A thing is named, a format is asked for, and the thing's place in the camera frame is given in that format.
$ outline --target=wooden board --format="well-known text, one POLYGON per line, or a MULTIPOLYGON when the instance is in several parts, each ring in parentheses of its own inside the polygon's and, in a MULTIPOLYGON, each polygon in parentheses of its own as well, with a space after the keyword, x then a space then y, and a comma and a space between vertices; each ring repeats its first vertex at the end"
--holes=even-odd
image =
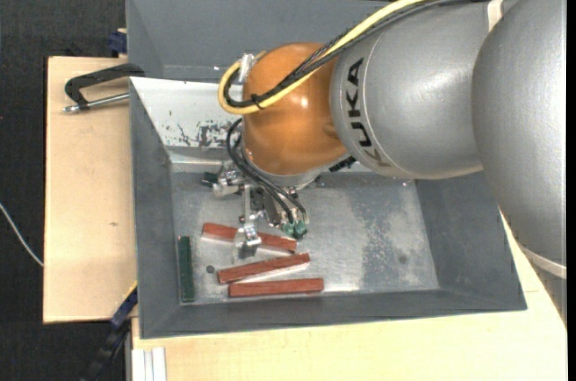
POLYGON ((295 268, 309 262, 310 255, 308 253, 301 253, 222 269, 219 270, 216 275, 220 284, 229 284, 230 282, 236 282, 248 277, 261 276, 287 268, 295 268))
MULTIPOLYGON (((203 237, 215 240, 233 241, 237 230, 238 229, 235 227, 207 222, 202 227, 202 235, 203 237)), ((298 242, 295 239, 290 239, 289 237, 270 235, 264 232, 259 232, 258 235, 262 240, 262 244, 259 246, 259 248, 277 249, 294 253, 298 247, 298 242)))
MULTIPOLYGON (((72 78, 126 59, 48 60, 45 322, 109 319, 136 279, 128 102, 65 114, 72 78)), ((83 90, 125 93, 126 78, 83 90)))
POLYGON ((295 295, 318 293, 324 289, 322 278, 295 278, 289 280, 263 280, 261 282, 240 282, 230 284, 228 295, 231 298, 250 296, 295 295))

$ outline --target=black cable tie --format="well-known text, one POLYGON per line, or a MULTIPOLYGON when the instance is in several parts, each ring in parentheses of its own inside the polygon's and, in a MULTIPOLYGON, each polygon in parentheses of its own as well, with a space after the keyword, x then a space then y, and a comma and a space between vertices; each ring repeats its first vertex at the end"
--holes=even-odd
POLYGON ((262 107, 262 105, 260 105, 260 103, 258 102, 258 95, 256 93, 254 93, 253 95, 250 96, 250 99, 252 99, 252 101, 254 102, 254 104, 256 105, 256 107, 258 109, 260 109, 261 111, 263 111, 265 108, 262 107))

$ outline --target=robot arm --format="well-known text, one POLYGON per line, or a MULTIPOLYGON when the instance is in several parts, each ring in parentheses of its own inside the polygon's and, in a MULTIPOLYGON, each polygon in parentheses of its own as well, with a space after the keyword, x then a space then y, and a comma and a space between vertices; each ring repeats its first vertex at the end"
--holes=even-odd
POLYGON ((382 11, 327 45, 266 53, 241 101, 226 96, 237 69, 225 75, 247 164, 291 189, 350 157, 386 177, 484 169, 519 242, 565 277, 566 0, 382 11))

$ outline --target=white cable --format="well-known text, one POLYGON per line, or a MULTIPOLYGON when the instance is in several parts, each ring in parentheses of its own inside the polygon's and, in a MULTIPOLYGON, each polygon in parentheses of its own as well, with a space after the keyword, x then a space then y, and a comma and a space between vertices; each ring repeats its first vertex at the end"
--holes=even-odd
POLYGON ((12 218, 10 217, 10 214, 8 214, 8 212, 6 211, 6 209, 4 208, 4 206, 2 205, 2 202, 0 202, 0 211, 4 214, 4 216, 6 217, 6 219, 8 220, 8 224, 10 224, 10 227, 12 227, 12 229, 14 230, 15 234, 18 236, 18 240, 20 241, 20 243, 26 248, 26 251, 28 251, 28 254, 30 256, 32 256, 32 259, 34 259, 38 264, 40 264, 42 267, 44 267, 44 263, 41 261, 40 258, 38 258, 36 256, 36 253, 34 253, 32 251, 32 248, 30 248, 30 245, 28 245, 28 243, 26 242, 26 240, 24 239, 24 237, 21 235, 20 231, 18 231, 18 228, 16 227, 16 224, 14 223, 14 221, 12 221, 12 218))

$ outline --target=small black object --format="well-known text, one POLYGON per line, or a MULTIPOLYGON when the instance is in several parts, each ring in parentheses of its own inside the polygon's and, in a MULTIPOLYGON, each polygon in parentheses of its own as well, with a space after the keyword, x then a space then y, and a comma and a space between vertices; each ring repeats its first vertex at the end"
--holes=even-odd
POLYGON ((123 32, 113 32, 108 37, 108 48, 117 53, 128 52, 128 36, 123 32))
POLYGON ((348 157, 347 159, 340 160, 337 164, 328 168, 330 173, 336 173, 337 171, 341 170, 342 168, 350 168, 356 162, 354 157, 348 157))
POLYGON ((134 286, 134 289, 126 299, 124 299, 112 317, 110 321, 112 330, 108 334, 102 347, 96 353, 92 363, 90 363, 85 373, 80 377, 80 381, 97 381, 100 379, 100 376, 102 376, 104 371, 112 364, 120 352, 123 342, 128 337, 130 331, 128 314, 137 302, 138 288, 134 286))
POLYGON ((70 78, 64 86, 65 93, 81 110, 88 109, 88 101, 80 90, 93 85, 115 80, 122 77, 144 77, 144 71, 134 64, 122 64, 113 68, 105 68, 79 77, 70 78))
POLYGON ((215 173, 209 173, 209 172, 204 172, 204 174, 202 175, 202 181, 200 182, 200 184, 202 184, 203 186, 212 188, 212 185, 218 183, 218 175, 215 173))

